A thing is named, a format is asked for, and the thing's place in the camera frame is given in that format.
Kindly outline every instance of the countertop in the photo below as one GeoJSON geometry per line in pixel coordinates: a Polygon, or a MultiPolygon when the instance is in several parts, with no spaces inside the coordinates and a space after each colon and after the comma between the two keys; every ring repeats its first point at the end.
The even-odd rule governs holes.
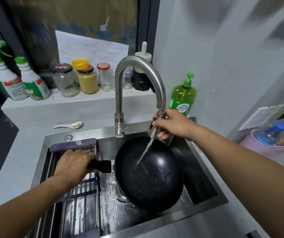
{"type": "MultiPolygon", "coordinates": [[[[126,123],[149,120],[150,114],[130,117],[126,123]]],[[[113,119],[100,120],[82,129],[113,126],[113,119]]],[[[21,129],[0,171],[0,205],[28,191],[36,170],[45,136],[70,132],[68,128],[21,129]]],[[[228,204],[196,214],[138,237],[246,237],[257,230],[262,238],[269,236],[247,212],[221,179],[206,156],[199,152],[209,171],[229,200],[228,204]]],[[[277,158],[284,165],[284,156],[277,158]]]]}

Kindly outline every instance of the faucet spout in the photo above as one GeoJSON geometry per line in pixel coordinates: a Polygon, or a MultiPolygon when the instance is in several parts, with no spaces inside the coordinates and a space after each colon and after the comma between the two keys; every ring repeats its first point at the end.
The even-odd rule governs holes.
{"type": "Polygon", "coordinates": [[[115,89],[116,89],[116,112],[114,114],[115,122],[115,136],[123,137],[124,129],[124,114],[122,112],[122,91],[123,91],[123,73],[126,67],[136,66],[145,72],[150,79],[155,95],[156,95],[156,107],[160,109],[160,118],[166,116],[166,90],[161,79],[160,74],[156,71],[152,64],[144,60],[139,56],[127,56],[124,57],[116,67],[115,73],[115,89]]]}

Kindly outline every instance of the white spoon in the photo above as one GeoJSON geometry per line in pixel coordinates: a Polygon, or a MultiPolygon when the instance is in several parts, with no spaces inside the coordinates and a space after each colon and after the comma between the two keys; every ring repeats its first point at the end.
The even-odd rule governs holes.
{"type": "Polygon", "coordinates": [[[72,124],[59,124],[59,125],[55,125],[54,128],[60,128],[60,127],[66,127],[66,128],[73,128],[73,129],[77,129],[82,125],[81,121],[78,121],[76,123],[72,123],[72,124]]]}

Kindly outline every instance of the water splash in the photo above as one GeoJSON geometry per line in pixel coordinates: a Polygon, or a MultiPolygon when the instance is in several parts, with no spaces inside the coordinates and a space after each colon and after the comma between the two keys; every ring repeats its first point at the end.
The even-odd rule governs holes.
{"type": "Polygon", "coordinates": [[[141,158],[137,161],[136,165],[138,165],[140,163],[140,161],[142,160],[143,156],[146,154],[146,152],[148,151],[149,147],[152,145],[153,143],[153,138],[151,138],[150,142],[147,144],[143,154],[141,155],[141,158]]]}

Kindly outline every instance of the faucet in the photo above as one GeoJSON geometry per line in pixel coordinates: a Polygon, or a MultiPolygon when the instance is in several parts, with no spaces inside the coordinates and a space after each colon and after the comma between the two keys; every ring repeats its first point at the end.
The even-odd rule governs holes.
{"type": "MultiPolygon", "coordinates": [[[[124,131],[124,114],[122,112],[122,91],[123,91],[123,73],[126,67],[136,66],[143,70],[149,77],[156,95],[156,107],[159,109],[157,116],[153,119],[166,118],[166,91],[160,74],[156,71],[151,63],[139,56],[126,56],[116,67],[115,88],[116,88],[116,112],[114,114],[115,136],[123,137],[124,131]]],[[[154,127],[152,124],[148,129],[148,135],[151,138],[157,138],[157,134],[162,130],[160,127],[154,127]]]]}

